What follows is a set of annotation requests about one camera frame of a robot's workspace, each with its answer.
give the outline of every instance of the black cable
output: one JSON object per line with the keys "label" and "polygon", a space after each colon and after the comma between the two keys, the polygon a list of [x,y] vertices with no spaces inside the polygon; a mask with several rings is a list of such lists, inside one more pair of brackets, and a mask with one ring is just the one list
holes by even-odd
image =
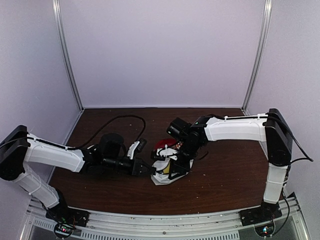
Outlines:
{"label": "black cable", "polygon": [[202,157],[200,157],[200,158],[198,159],[198,161],[200,161],[200,160],[204,159],[208,154],[209,154],[209,152],[208,152],[208,151],[206,151],[206,153],[205,153]]}
{"label": "black cable", "polygon": [[11,144],[11,143],[13,143],[13,142],[15,142],[15,141],[17,141],[17,140],[22,140],[22,139],[32,139],[32,140],[33,140],[33,138],[32,138],[32,137],[29,137],[29,136],[16,138],[16,139],[7,141],[7,142],[5,142],[4,144],[2,144],[2,145],[0,146],[0,149],[1,149],[2,147],[4,147],[4,146],[8,145],[8,144]]}
{"label": "black cable", "polygon": [[[217,119],[220,120],[237,120],[237,119],[257,119],[258,116],[239,116],[239,117],[228,117],[228,118],[224,118],[221,116],[217,116],[214,114],[210,114],[210,116],[213,116]],[[298,140],[296,139],[296,137],[294,136],[293,132],[291,131],[291,129],[285,124],[283,123],[280,119],[273,117],[273,116],[260,116],[259,118],[261,119],[270,119],[273,120],[275,122],[277,122],[279,125],[281,125],[282,127],[284,127],[288,133],[290,134],[290,136],[292,137],[293,141],[295,142],[295,144],[297,145],[297,147],[300,149],[300,151],[303,153],[303,155],[305,156],[304,160],[309,160],[310,162],[313,162],[314,160],[308,156],[308,154],[305,152],[305,150],[302,148],[302,146],[300,145],[300,143],[298,142]]]}
{"label": "black cable", "polygon": [[274,233],[272,234],[272,236],[274,236],[274,235],[276,235],[277,233],[280,232],[280,230],[285,226],[286,222],[288,221],[288,218],[289,218],[289,215],[290,215],[290,206],[289,206],[289,203],[288,203],[288,200],[287,200],[286,196],[284,195],[284,191],[283,191],[283,190],[282,190],[282,193],[281,193],[281,194],[282,194],[282,197],[283,197],[283,199],[284,199],[284,201],[285,201],[285,203],[286,203],[286,205],[287,205],[287,207],[288,207],[288,214],[287,214],[287,216],[286,216],[283,224],[281,225],[281,227],[280,227],[276,232],[274,232]]}
{"label": "black cable", "polygon": [[301,161],[301,160],[309,160],[310,161],[310,159],[307,157],[300,157],[300,158],[297,158],[297,159],[291,161],[291,164],[293,164],[294,162],[297,162],[297,161]]}
{"label": "black cable", "polygon": [[145,129],[146,129],[146,120],[141,117],[141,116],[137,116],[137,115],[133,115],[133,114],[128,114],[128,115],[119,115],[116,116],[112,119],[110,119],[109,121],[107,121],[105,124],[103,124],[93,135],[92,137],[89,138],[88,141],[86,141],[84,144],[80,145],[80,146],[76,146],[76,147],[68,147],[68,150],[77,150],[77,149],[81,149],[83,147],[85,147],[87,144],[89,144],[107,125],[109,125],[110,123],[112,123],[114,120],[116,119],[123,119],[123,118],[135,118],[135,119],[140,119],[143,122],[143,127],[142,130],[140,131],[138,137],[136,138],[136,141],[139,140],[139,138],[141,137],[141,135],[144,133]]}
{"label": "black cable", "polygon": [[61,224],[62,226],[69,228],[71,230],[76,230],[76,228],[74,226],[57,219],[57,217],[54,214],[51,214],[51,211],[42,202],[40,202],[40,203],[42,205],[42,208],[48,213],[50,218],[52,218],[52,220],[54,220],[57,224]]}

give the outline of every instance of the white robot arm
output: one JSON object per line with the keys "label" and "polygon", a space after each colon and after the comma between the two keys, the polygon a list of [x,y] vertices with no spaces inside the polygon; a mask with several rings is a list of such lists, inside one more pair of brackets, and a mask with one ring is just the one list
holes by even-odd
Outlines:
{"label": "white robot arm", "polygon": [[[291,166],[293,135],[280,112],[272,108],[268,113],[254,116],[202,116],[191,124],[180,118],[171,122],[167,132],[176,139],[174,154],[168,149],[153,153],[157,160],[156,184],[170,184],[189,173],[200,147],[219,140],[253,140],[267,143],[269,170],[261,206],[242,212],[242,224],[250,225],[270,220],[279,211],[279,198],[288,180]],[[167,168],[160,162],[166,161]]]}
{"label": "white robot arm", "polygon": [[[141,176],[155,173],[155,168],[135,158],[147,141],[141,138],[125,151],[123,138],[116,133],[105,134],[99,144],[90,148],[68,147],[52,143],[18,126],[0,143],[0,178],[13,181],[34,196],[47,210],[47,217],[66,224],[84,227],[89,213],[69,208],[63,194],[43,181],[29,166],[41,163],[68,169],[75,173],[101,174],[106,169]],[[126,156],[119,156],[121,148]]]}

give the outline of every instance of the metal frame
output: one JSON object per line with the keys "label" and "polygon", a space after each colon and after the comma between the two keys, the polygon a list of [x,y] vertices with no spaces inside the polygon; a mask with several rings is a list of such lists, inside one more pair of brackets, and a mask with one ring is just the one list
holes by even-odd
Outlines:
{"label": "metal frame", "polygon": [[[308,230],[295,197],[288,199],[290,213],[293,216],[295,229],[300,240],[309,240]],[[288,207],[284,200],[279,202],[284,219]],[[242,226],[238,210],[216,213],[186,215],[128,215],[110,212],[91,211],[87,227],[77,227],[75,238],[84,240],[205,240],[205,239],[239,239],[239,231],[253,228],[253,225]],[[41,203],[33,198],[27,209],[23,232],[20,240],[28,240],[32,226],[53,230],[56,224],[45,218],[45,210]]]}
{"label": "metal frame", "polygon": [[263,55],[263,51],[266,45],[266,40],[268,36],[269,26],[270,26],[270,19],[271,19],[271,11],[272,11],[272,0],[265,0],[264,5],[264,13],[262,18],[262,25],[261,25],[261,32],[260,32],[260,39],[258,43],[258,48],[256,51],[255,61],[251,73],[250,83],[244,98],[244,102],[242,105],[242,111],[246,112],[248,108],[248,104],[257,80],[257,75],[259,71],[259,67],[261,64],[261,59]]}
{"label": "metal frame", "polygon": [[58,29],[58,33],[59,33],[65,69],[66,69],[66,72],[67,72],[67,75],[68,75],[68,78],[70,81],[70,85],[71,85],[72,92],[73,92],[73,95],[76,100],[77,107],[78,107],[79,111],[81,112],[82,110],[84,110],[84,107],[83,107],[81,99],[80,99],[79,91],[78,91],[76,81],[75,81],[75,76],[74,76],[71,62],[70,62],[70,57],[69,57],[69,52],[68,52],[67,42],[66,42],[66,37],[65,37],[65,32],[64,32],[64,26],[63,26],[63,22],[62,22],[61,10],[60,10],[60,0],[52,0],[52,4],[53,4],[54,17],[55,17],[55,21],[56,21],[56,25],[57,25],[57,29]]}
{"label": "metal frame", "polygon": [[[82,116],[83,113],[84,113],[84,110],[81,110],[81,111],[79,112],[79,114],[78,114],[78,116],[77,116],[74,124],[72,125],[72,127],[71,127],[71,129],[69,130],[68,134],[66,135],[64,141],[62,142],[62,145],[67,145],[67,143],[68,143],[68,141],[69,141],[69,139],[70,139],[70,137],[71,137],[71,134],[74,132],[74,130],[75,130],[75,128],[76,128],[76,126],[77,126],[77,124],[78,124],[78,122],[79,122],[79,120],[80,120],[80,118],[81,118],[81,116]],[[54,174],[55,169],[56,169],[56,166],[54,166],[54,167],[52,168],[52,171],[51,171],[51,173],[50,173],[50,175],[49,175],[49,177],[48,177],[48,180],[46,181],[47,183],[50,182],[50,180],[51,180],[51,178],[52,178],[52,176],[53,176],[53,174]]]}

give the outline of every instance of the white backdrop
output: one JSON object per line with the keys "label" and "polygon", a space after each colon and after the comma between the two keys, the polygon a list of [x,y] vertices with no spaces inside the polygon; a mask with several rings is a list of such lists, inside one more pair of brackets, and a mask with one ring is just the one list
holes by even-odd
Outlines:
{"label": "white backdrop", "polygon": [[[320,2],[276,0],[250,114],[278,108],[314,162],[292,165],[295,191],[313,240],[320,222]],[[302,157],[294,147],[293,158]]]}
{"label": "white backdrop", "polygon": [[[62,143],[78,114],[52,1],[0,1],[0,142],[21,124]],[[35,170],[47,180],[52,167]],[[29,201],[22,188],[0,179],[0,239],[18,239]]]}
{"label": "white backdrop", "polygon": [[264,0],[62,0],[84,107],[240,107]]}

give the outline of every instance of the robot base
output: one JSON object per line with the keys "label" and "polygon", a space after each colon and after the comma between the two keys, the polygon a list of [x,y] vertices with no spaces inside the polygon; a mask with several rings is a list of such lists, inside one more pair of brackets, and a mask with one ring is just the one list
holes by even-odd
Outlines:
{"label": "robot base", "polygon": [[280,218],[282,216],[282,212],[279,208],[279,204],[277,203],[276,211],[271,214],[271,212],[266,213],[266,209],[258,206],[255,208],[249,208],[245,210],[241,210],[239,212],[242,226],[255,225],[263,222],[272,221],[272,219]]}
{"label": "robot base", "polygon": [[[73,209],[73,208],[68,208],[69,213],[71,214],[71,216],[74,216],[66,219],[65,223],[68,225],[75,225],[75,226],[79,226],[79,227],[86,227],[87,226],[87,222],[89,220],[89,212],[84,211],[84,210],[79,210],[79,209]],[[52,219],[55,220],[52,215],[50,215],[48,212],[46,213],[45,217],[47,219]]]}

